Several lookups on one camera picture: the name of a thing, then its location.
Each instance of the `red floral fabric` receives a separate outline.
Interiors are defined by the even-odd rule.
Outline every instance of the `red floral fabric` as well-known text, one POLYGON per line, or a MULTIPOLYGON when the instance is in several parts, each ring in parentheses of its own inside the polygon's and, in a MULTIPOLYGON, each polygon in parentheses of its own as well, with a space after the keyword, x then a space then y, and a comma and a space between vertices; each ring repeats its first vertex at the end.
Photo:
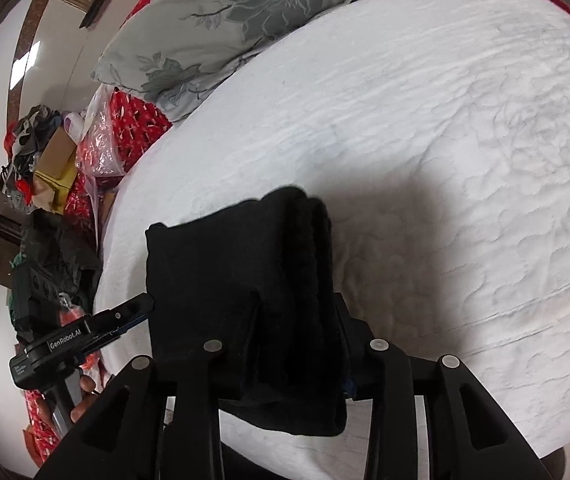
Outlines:
POLYGON ((112 129, 127 173, 172 123, 155 105, 115 89, 110 101, 112 129))
POLYGON ((37 406, 37 399, 43 399, 40 392, 36 390, 29 390, 25 392, 25 403, 27 405, 27 415, 30 420, 29 433, 32 434, 32 439, 34 441, 34 447, 40 458, 41 463, 45 462, 47 457, 52 454, 52 451, 59 445, 59 437, 56 433, 52 431, 47 424, 43 422, 41 416, 39 415, 39 409, 37 406))
POLYGON ((92 202, 85 190, 85 175, 78 173, 65 203, 63 217, 78 232, 90 247, 96 245, 92 202))

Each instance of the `black device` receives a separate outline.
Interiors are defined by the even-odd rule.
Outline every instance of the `black device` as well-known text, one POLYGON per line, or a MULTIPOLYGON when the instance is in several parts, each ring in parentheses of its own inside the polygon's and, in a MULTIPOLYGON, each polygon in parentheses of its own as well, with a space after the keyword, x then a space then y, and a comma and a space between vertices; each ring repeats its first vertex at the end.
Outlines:
MULTIPOLYGON (((38 298, 32 295, 30 298, 35 303, 33 310, 43 307, 38 298)), ((111 310, 95 316, 86 314, 72 323, 59 326, 32 341, 21 354, 10 360, 14 384, 23 390, 39 390, 44 394, 52 409, 57 433, 63 437, 73 425, 70 412, 82 398, 79 366, 89 354, 147 319, 152 309, 151 297, 139 294, 111 310)))
MULTIPOLYGON (((373 399, 366 480, 417 479, 414 396, 425 398, 432 480, 549 480, 524 437, 455 356, 408 357, 375 339, 335 295, 347 359, 348 397, 373 399)), ((134 358, 47 459, 36 480, 283 480, 221 447, 219 399, 233 399, 234 341, 202 341, 173 362, 134 358), (169 396, 174 418, 165 427, 169 396)))
POLYGON ((59 290, 34 262, 27 260, 12 272, 12 307, 16 338, 29 346, 60 328, 59 290))

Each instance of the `black folded cloth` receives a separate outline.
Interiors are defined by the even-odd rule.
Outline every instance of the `black folded cloth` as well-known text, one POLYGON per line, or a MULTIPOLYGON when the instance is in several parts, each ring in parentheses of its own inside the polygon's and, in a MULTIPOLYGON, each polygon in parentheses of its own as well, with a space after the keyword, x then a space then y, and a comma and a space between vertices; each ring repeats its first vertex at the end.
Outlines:
POLYGON ((253 322, 241 398, 220 408, 266 430, 341 433, 344 352, 323 203, 284 187, 146 234, 155 361, 181 358, 209 339, 239 348, 237 335, 253 322))
POLYGON ((34 262, 72 303, 92 312, 103 270, 96 252, 66 220, 37 209, 21 230, 21 252, 34 262))

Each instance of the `pile of clothes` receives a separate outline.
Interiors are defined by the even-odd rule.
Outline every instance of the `pile of clothes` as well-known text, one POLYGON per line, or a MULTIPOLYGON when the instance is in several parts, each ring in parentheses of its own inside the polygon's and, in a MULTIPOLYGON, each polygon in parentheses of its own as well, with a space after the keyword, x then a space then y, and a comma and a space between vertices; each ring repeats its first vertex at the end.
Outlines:
POLYGON ((8 127, 3 147, 9 163, 1 171, 0 191, 15 209, 25 212, 35 209, 32 204, 34 168, 62 121, 60 112, 39 105, 8 127))

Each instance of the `white quilted bedspread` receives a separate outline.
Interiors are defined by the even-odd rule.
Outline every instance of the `white quilted bedspread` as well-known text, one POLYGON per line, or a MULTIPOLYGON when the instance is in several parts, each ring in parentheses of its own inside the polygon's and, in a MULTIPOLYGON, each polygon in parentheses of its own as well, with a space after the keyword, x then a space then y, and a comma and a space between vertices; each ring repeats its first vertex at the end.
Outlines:
MULTIPOLYGON (((570 441, 570 16, 547 0, 364 0, 254 59, 126 179, 96 310, 145 289, 145 229, 297 184, 327 203, 335 288, 378 336, 452 352, 540 455, 570 441)), ((147 326, 105 349, 120 370, 147 326)), ((222 414, 292 479, 363 476, 369 406, 310 438, 222 414)))

